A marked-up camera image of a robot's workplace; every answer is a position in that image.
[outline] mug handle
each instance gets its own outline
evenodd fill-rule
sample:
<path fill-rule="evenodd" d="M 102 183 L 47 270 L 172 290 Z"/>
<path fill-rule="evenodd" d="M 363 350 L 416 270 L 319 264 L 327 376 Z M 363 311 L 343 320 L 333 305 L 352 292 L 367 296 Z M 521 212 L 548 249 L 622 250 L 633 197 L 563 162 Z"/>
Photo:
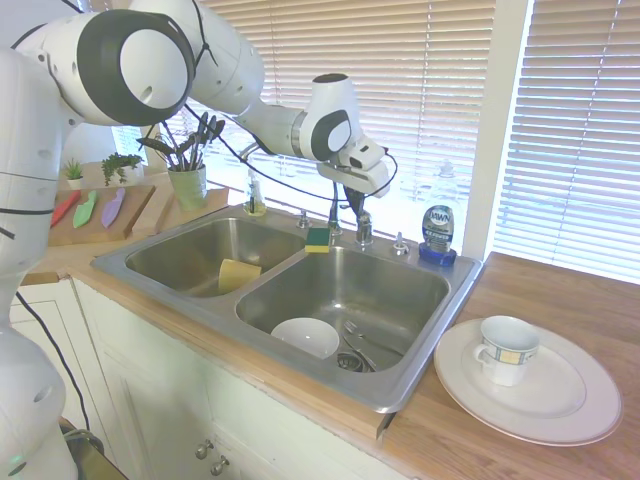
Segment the mug handle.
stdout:
<path fill-rule="evenodd" d="M 485 350 L 487 350 L 489 348 L 488 345 L 485 344 L 481 344 L 478 345 L 476 348 L 473 349 L 473 358 L 477 361 L 480 362 L 483 365 L 489 365 L 489 362 L 487 362 L 486 360 L 483 360 L 480 355 L 482 355 L 482 352 L 484 352 Z"/>

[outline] double sink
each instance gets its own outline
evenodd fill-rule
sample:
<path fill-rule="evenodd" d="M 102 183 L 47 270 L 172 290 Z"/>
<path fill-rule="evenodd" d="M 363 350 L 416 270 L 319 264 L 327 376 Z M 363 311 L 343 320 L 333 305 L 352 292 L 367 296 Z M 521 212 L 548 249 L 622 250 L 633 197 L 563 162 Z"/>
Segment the double sink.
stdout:
<path fill-rule="evenodd" d="M 252 218 L 241 206 L 227 207 L 93 266 L 378 412 L 400 410 L 481 263 L 459 257 L 453 267 L 438 267 L 422 261 L 414 243 L 398 256 L 393 241 L 376 237 L 363 248 L 348 231 L 332 239 L 328 254 L 306 254 L 306 235 L 288 213 L 271 209 Z M 221 294 L 224 259 L 259 265 L 262 275 Z M 342 338 L 338 351 L 321 360 L 270 335 L 296 317 L 333 325 Z"/>

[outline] utensil holder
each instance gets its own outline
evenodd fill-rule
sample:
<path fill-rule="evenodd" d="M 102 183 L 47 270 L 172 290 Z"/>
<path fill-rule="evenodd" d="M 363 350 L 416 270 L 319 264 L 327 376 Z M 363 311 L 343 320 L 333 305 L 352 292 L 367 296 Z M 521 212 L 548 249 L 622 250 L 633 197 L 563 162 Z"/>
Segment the utensil holder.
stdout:
<path fill-rule="evenodd" d="M 207 169 L 204 165 L 195 171 L 169 170 L 169 179 L 183 211 L 199 210 L 206 206 Z"/>

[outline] wooden cutting board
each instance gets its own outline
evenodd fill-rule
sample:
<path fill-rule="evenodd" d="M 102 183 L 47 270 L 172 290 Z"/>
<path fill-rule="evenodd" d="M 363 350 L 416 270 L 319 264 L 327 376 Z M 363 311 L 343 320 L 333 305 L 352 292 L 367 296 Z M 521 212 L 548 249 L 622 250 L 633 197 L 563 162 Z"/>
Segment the wooden cutting board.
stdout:
<path fill-rule="evenodd" d="M 94 189 L 98 193 L 98 201 L 91 214 L 91 220 L 80 228 L 73 228 L 73 215 L 76 212 L 76 208 L 87 201 L 89 192 L 92 189 L 82 190 L 80 201 L 69 210 L 60 223 L 49 231 L 49 246 L 58 247 L 61 245 L 113 242 L 126 239 L 156 187 L 153 185 L 125 187 L 126 194 L 118 216 L 109 228 L 104 228 L 100 221 L 102 210 L 108 202 L 114 199 L 118 188 Z M 66 200 L 71 193 L 71 191 L 58 192 L 56 205 Z"/>

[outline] plastic bottle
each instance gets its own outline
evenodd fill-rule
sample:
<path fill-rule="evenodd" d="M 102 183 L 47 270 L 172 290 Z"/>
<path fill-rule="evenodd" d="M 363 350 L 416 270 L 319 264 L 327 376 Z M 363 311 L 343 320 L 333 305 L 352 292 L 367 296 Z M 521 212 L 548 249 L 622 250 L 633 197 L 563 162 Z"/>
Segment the plastic bottle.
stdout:
<path fill-rule="evenodd" d="M 455 260 L 457 253 L 451 249 L 451 244 L 455 243 L 455 225 L 462 214 L 459 194 L 453 165 L 447 160 L 440 167 L 425 203 L 422 219 L 424 243 L 420 245 L 420 254 L 425 260 L 441 265 L 450 265 Z"/>
<path fill-rule="evenodd" d="M 252 217 L 261 217 L 267 213 L 267 205 L 264 203 L 262 189 L 260 188 L 260 180 L 253 170 L 249 170 L 247 179 L 246 201 L 244 202 L 244 211 Z"/>

